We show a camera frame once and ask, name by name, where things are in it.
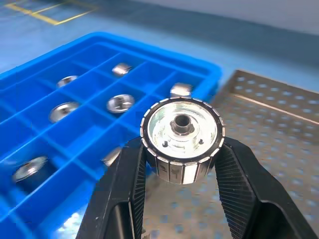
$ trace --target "blue plastic tray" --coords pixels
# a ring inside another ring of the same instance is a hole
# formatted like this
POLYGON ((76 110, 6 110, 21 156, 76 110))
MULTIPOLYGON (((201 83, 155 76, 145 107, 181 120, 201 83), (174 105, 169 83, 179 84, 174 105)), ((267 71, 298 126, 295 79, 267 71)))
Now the blue plastic tray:
POLYGON ((211 63, 107 33, 86 35, 1 74, 1 238, 74 238, 105 172, 101 158, 139 135, 144 112, 168 97, 176 82, 192 84, 192 96, 209 101, 220 77, 211 63), (112 68, 121 62, 134 69, 117 78, 112 68), (80 77, 56 87, 70 75, 80 77), (136 104, 116 118, 106 102, 118 94, 133 95, 136 104), (49 112, 68 101, 81 106, 51 124, 49 112), (27 195, 12 175, 40 155, 58 170, 27 195))

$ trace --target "shaft hole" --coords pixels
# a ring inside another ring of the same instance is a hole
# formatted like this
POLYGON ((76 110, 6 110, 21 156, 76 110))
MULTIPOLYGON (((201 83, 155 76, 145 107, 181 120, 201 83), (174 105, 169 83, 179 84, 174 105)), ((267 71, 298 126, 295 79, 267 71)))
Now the shaft hole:
POLYGON ((176 116, 175 124, 177 124, 180 127, 185 127, 190 124, 190 118, 185 115, 176 116))

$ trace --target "floor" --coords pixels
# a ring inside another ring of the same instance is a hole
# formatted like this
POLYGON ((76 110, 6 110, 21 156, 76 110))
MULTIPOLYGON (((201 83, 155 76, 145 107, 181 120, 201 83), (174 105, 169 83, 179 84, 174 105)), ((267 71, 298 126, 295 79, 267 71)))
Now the floor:
POLYGON ((87 33, 107 31, 217 63, 224 72, 222 82, 240 68, 319 91, 319 36, 129 0, 84 1, 16 4, 33 12, 46 8, 40 14, 47 17, 39 19, 2 0, 0 72, 87 33))

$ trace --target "tray compartment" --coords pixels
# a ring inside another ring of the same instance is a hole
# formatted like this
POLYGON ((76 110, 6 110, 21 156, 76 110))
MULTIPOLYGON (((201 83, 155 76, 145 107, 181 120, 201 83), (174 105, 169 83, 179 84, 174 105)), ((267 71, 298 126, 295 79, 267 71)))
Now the tray compartment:
POLYGON ((53 123, 49 119, 51 110, 53 110, 56 106, 66 102, 77 102, 77 101, 63 94, 62 92, 56 91, 50 96, 46 97, 45 99, 42 99, 41 101, 32 105, 30 108, 23 111, 22 115, 28 121, 31 122, 32 126, 35 129, 37 129, 38 131, 43 131, 53 125, 53 123))
POLYGON ((114 83, 114 79, 94 71, 79 77, 63 87, 63 90, 86 101, 114 83))
POLYGON ((0 132, 0 162, 36 135, 31 126, 25 125, 17 117, 0 124, 0 132))
POLYGON ((46 135, 74 155, 101 135, 111 123, 111 119, 83 106, 56 123, 46 135))
POLYGON ((26 238, 28 231, 24 230, 21 222, 17 222, 13 216, 5 217, 0 221, 2 238, 26 238))
POLYGON ((76 64, 76 62, 74 61, 64 60, 45 69, 44 71, 36 75, 36 77, 41 79, 51 88, 56 89, 56 84, 63 78, 68 76, 80 77, 83 74, 85 74, 88 70, 89 68, 76 64))
POLYGON ((106 166, 101 162, 101 159, 107 156, 116 147, 123 147, 126 142, 137 136, 137 132, 131 131, 120 124, 115 124, 105 131, 94 144, 84 150, 78 156, 78 159, 93 169, 99 177, 102 177, 105 173, 106 166))
POLYGON ((143 98, 143 100, 135 106, 135 110, 128 112, 121 120, 139 130, 145 112, 160 100, 161 98, 157 96, 147 96, 143 98))
POLYGON ((111 87, 105 89, 97 97, 93 98, 89 102, 89 104, 93 105, 104 114, 112 115, 114 117, 121 116, 126 114, 126 112, 124 114, 112 114, 111 112, 107 110, 106 105, 110 98, 117 95, 122 95, 122 94, 128 94, 133 96, 135 100, 135 104, 139 102, 139 100, 141 100, 145 96, 145 93, 143 93, 142 91, 139 91, 138 89, 132 88, 130 86, 127 86, 125 84, 118 82, 112 85, 111 87))
POLYGON ((118 51, 104 44, 93 44, 80 53, 72 56, 72 60, 82 63, 89 68, 96 67, 118 54, 118 51))
POLYGON ((148 93, 172 73, 173 69, 168 67, 153 62, 144 62, 127 74, 123 82, 132 84, 148 93))
POLYGON ((51 92, 53 89, 32 78, 8 88, 1 94, 1 100, 13 111, 19 112, 51 92))
POLYGON ((138 67, 140 64, 142 64, 145 60, 133 56, 133 55, 129 55, 126 53, 120 53, 114 57, 112 57, 111 59, 109 59, 107 62, 105 62, 104 64, 100 65, 98 67, 98 70, 105 72, 109 75, 112 75, 114 78, 118 78, 116 75, 113 74, 112 69, 114 67, 116 67, 118 64, 120 63, 125 63, 129 66, 132 66, 133 68, 138 67))
POLYGON ((184 72, 175 72, 158 86, 158 88, 155 90, 155 93, 161 98, 169 98, 170 90, 176 83, 192 85, 192 92, 194 92, 202 81, 202 77, 190 75, 184 72))
POLYGON ((15 171, 28 161, 47 156, 48 160, 58 169, 62 167, 68 159, 57 149, 48 144, 43 138, 35 138, 30 143, 24 145, 15 153, 2 160, 0 163, 0 190, 8 200, 10 208, 15 207, 22 202, 27 193, 14 183, 12 176, 15 171))
POLYGON ((0 123, 10 118, 14 113, 8 110, 1 102, 0 102, 0 123))
POLYGON ((95 181, 86 172, 77 165, 69 163, 20 204, 14 212, 23 222, 28 222, 26 225, 34 235, 45 238, 67 221, 62 206, 67 207, 69 212, 74 206, 78 207, 74 200, 84 199, 88 203, 94 186, 95 181), (49 200, 49 203, 44 203, 44 198, 49 200))

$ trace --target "perforated metal sheet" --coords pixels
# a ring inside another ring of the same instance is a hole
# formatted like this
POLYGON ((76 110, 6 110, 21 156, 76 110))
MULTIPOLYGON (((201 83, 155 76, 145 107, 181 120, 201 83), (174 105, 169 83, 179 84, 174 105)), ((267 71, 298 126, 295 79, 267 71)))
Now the perforated metal sheet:
MULTIPOLYGON (((319 94, 236 71, 212 104, 224 119, 226 135, 251 147, 319 235, 319 94)), ((147 191, 144 235, 232 238, 214 170, 190 185, 152 177, 147 191)))

